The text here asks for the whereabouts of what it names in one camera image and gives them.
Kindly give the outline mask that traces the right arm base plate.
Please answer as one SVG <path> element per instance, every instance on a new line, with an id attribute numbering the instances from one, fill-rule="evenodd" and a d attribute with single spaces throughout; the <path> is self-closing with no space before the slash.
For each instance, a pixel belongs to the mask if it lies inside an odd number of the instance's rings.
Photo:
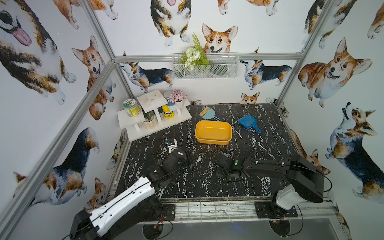
<path id="1" fill-rule="evenodd" d="M 259 219 L 280 220 L 298 217 L 298 212 L 295 207 L 285 210 L 273 202 L 255 202 L 255 209 Z"/>

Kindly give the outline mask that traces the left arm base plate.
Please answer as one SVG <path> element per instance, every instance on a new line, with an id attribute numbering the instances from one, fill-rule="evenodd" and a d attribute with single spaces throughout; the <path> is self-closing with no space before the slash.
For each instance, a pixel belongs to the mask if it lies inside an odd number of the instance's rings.
<path id="1" fill-rule="evenodd" d="M 150 215 L 151 221 L 168 220 L 174 221 L 176 215 L 176 205 L 165 204 L 154 209 L 154 212 Z"/>

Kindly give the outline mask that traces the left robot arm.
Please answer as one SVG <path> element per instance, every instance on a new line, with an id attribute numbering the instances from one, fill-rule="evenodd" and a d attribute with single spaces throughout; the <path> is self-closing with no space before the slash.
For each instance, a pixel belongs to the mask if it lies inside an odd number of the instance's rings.
<path id="1" fill-rule="evenodd" d="M 168 157 L 149 167 L 132 186 L 110 202 L 74 217 L 70 240 L 112 240 L 144 221 L 163 222 L 171 213 L 156 197 L 155 191 L 166 187 L 173 176 L 190 164 L 186 151 L 171 150 Z"/>

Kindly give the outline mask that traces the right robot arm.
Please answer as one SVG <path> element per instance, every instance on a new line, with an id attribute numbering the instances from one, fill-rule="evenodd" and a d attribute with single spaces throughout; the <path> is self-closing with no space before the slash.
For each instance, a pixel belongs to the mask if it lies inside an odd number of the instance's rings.
<path id="1" fill-rule="evenodd" d="M 324 200 L 324 172 L 300 155 L 273 161 L 258 160 L 255 156 L 234 160 L 219 154 L 213 163 L 219 177 L 228 180 L 252 177 L 284 180 L 288 185 L 275 193 L 273 200 L 280 209 L 290 210 L 302 201 L 320 204 Z"/>

